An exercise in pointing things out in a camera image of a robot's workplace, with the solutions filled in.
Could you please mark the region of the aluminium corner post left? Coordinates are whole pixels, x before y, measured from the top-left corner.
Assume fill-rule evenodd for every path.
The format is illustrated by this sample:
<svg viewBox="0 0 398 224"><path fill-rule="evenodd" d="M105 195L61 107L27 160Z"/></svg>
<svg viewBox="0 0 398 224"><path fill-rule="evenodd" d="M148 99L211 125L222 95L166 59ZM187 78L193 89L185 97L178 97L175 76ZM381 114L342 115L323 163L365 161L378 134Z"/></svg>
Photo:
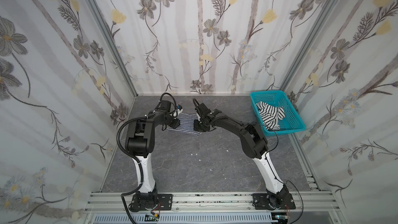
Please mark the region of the aluminium corner post left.
<svg viewBox="0 0 398 224"><path fill-rule="evenodd" d="M85 1L86 1L86 3L89 6L89 9L90 9L90 11L91 11L91 13L92 13L92 15L93 15L93 17L95 19L96 25L97 25L97 27L99 28L99 31L102 34L102 37L105 39L105 41L106 41L106 43L107 43L107 45L108 45L108 47L109 47L109 49L110 49L110 51L111 51L111 53L113 55L113 58L114 58L114 60L116 62L116 65L119 68L119 71L120 71L120 73L121 73L121 75L122 75L122 77L123 77L123 79L124 79L124 81L125 81L125 83L127 85L127 88L129 90L131 96L133 98L136 98L138 96L138 93L137 93L137 91L136 91L136 89L135 89L135 87L134 87L134 85L133 85L133 83L131 81L131 78L130 78L130 76L129 76L126 68L125 68L123 60L122 60L122 58L121 58L121 56L119 54L119 51L117 50L117 46L115 44L114 38L112 37L110 28L108 27L108 25L107 25L107 23L105 21L105 18L103 16L103 14L102 14L102 12L101 12L96 0L85 0Z"/></svg>

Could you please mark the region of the aluminium corner post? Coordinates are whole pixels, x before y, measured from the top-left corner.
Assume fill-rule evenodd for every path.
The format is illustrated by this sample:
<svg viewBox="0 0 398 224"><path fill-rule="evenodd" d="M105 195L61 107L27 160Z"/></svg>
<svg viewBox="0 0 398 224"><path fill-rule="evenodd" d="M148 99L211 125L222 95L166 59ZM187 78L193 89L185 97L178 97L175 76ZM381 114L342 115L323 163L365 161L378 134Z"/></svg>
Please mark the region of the aluminium corner post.
<svg viewBox="0 0 398 224"><path fill-rule="evenodd" d="M110 51L111 51L111 53L113 55L113 58L114 58L114 60L116 62L116 65L119 68L119 71L120 71L120 73L121 73L121 75L122 75L122 77L123 77L123 79L124 79L124 81L125 81L125 83L127 85L127 88L129 90L131 96L133 98L136 98L138 96L138 93L137 93L137 91L136 91L136 89L135 89L135 87L134 87L134 85L133 85L133 83L131 81L131 78L130 78L130 76L129 76L126 68L125 68L123 60L122 60L122 58L121 58L121 56L119 54L119 51L117 50L117 46L115 44L114 38L112 37L110 28L108 27L108 25L107 25L107 23L105 21L105 18L103 16L103 14L102 14L102 12L101 12L96 0L85 0L85 1L86 1L86 3L89 6L89 9L90 9L90 11L91 11L91 13L92 13L92 15L93 15L93 17L95 19L96 25L97 25L97 27L99 28L99 31L102 34L102 37L105 39L105 41L106 41L106 43L107 43L107 45L108 45L108 47L109 47L109 49L110 49Z"/></svg>
<svg viewBox="0 0 398 224"><path fill-rule="evenodd" d="M280 90L285 91L288 88L289 83L293 80L294 75L296 74L301 63L306 57L307 52L312 47L313 43L315 42L315 39L317 38L318 34L321 32L322 28L324 27L328 17L332 14L332 10L336 6L338 1L339 0L325 1L324 6L320 10L320 14L318 15L316 21L314 22L313 26L311 27L308 35L304 40L303 45L301 46L296 57L294 58L293 63L290 66L283 80L283 83L279 87Z"/></svg>

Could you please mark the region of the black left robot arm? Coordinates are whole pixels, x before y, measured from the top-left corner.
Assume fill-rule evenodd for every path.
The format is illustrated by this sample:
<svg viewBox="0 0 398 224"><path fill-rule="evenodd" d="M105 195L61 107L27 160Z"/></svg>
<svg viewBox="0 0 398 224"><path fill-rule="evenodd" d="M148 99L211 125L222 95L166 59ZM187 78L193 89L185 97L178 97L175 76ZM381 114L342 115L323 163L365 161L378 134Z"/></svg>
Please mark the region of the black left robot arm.
<svg viewBox="0 0 398 224"><path fill-rule="evenodd" d="M132 193L133 199L129 206L132 212L155 209L160 206L156 182L152 174L151 153L155 146L155 129L161 125L179 124L176 104L160 100L156 108L144 117L137 117L126 122L127 133L124 149L134 160L138 189Z"/></svg>

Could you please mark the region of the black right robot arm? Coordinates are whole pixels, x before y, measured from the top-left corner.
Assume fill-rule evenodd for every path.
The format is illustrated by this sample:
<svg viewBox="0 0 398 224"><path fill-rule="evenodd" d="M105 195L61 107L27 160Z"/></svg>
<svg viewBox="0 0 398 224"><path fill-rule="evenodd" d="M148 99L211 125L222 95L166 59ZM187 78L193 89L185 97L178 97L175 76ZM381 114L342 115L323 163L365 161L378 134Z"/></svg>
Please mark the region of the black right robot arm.
<svg viewBox="0 0 398 224"><path fill-rule="evenodd" d="M244 154L251 158L258 167L266 186L268 209L295 209L295 202L286 183L282 181L270 158L270 149L260 124L247 123L227 116L222 111L210 110L204 103L193 100L198 119L193 128L199 132L211 132L216 128L227 130L240 139Z"/></svg>

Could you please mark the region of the blue striped tank top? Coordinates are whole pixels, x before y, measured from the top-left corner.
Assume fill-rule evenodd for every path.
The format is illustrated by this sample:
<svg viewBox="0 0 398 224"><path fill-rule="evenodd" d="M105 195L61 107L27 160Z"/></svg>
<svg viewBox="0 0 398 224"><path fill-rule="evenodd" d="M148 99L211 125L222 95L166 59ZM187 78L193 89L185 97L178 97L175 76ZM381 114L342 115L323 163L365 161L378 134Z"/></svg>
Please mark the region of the blue striped tank top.
<svg viewBox="0 0 398 224"><path fill-rule="evenodd" d="M201 134L201 132L194 130L194 121L198 120L196 114L181 113L178 115L177 119L180 120L180 125L176 129L167 126L168 131L194 135L194 136Z"/></svg>

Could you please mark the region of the black striped tank top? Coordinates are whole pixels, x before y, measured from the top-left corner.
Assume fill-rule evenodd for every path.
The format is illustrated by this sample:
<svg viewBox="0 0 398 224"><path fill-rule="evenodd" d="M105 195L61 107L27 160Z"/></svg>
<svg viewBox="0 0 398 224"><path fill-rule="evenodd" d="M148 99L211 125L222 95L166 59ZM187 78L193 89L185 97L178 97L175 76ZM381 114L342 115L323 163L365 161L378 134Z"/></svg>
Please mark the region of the black striped tank top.
<svg viewBox="0 0 398 224"><path fill-rule="evenodd" d="M286 117L285 111L282 107L272 106L261 101L256 104L256 107L259 111L262 122L268 130L280 130L279 122Z"/></svg>

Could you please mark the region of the teal plastic basket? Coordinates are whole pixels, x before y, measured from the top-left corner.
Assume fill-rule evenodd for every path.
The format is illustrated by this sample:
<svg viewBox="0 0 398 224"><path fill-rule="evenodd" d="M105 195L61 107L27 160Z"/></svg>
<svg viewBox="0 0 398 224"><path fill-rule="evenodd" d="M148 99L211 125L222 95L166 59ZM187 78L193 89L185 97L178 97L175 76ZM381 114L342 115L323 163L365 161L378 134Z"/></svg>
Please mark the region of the teal plastic basket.
<svg viewBox="0 0 398 224"><path fill-rule="evenodd" d="M283 91L252 92L250 98L256 119L265 136L292 134L306 129L303 120Z"/></svg>

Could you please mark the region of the aluminium corner post right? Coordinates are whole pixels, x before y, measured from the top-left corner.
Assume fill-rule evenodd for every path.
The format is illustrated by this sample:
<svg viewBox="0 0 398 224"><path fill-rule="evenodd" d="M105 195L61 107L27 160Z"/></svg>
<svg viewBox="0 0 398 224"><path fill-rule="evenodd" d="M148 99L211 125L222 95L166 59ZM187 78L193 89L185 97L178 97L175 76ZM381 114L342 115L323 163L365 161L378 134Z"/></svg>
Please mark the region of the aluminium corner post right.
<svg viewBox="0 0 398 224"><path fill-rule="evenodd" d="M313 43L315 42L315 39L317 38L318 34L321 32L322 28L324 27L328 17L332 14L332 10L336 6L338 1L339 0L325 1L324 6L320 10L320 14L318 15L316 21L314 22L313 26L311 27L308 35L304 40L303 45L301 46L296 57L294 58L293 63L290 66L283 80L283 83L279 87L280 90L285 91L288 88L289 83L293 80L294 75L296 74L301 63L306 57L307 52L312 47Z"/></svg>

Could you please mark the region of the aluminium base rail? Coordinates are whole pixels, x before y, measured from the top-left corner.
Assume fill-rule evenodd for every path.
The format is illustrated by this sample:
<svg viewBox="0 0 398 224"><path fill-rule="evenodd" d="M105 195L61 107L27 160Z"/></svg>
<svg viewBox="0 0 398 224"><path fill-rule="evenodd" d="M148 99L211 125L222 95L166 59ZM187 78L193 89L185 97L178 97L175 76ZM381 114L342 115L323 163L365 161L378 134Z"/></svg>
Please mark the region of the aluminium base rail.
<svg viewBox="0 0 398 224"><path fill-rule="evenodd" d="M166 193L172 194L172 200L162 200L161 213L215 213L215 212L259 212L270 210L285 211L286 208L268 209L265 207L265 196L260 199L252 192L207 192L207 193ZM301 191L292 192L295 212L333 212L340 211L335 197L329 191ZM92 193L84 213L125 213L120 193Z"/></svg>

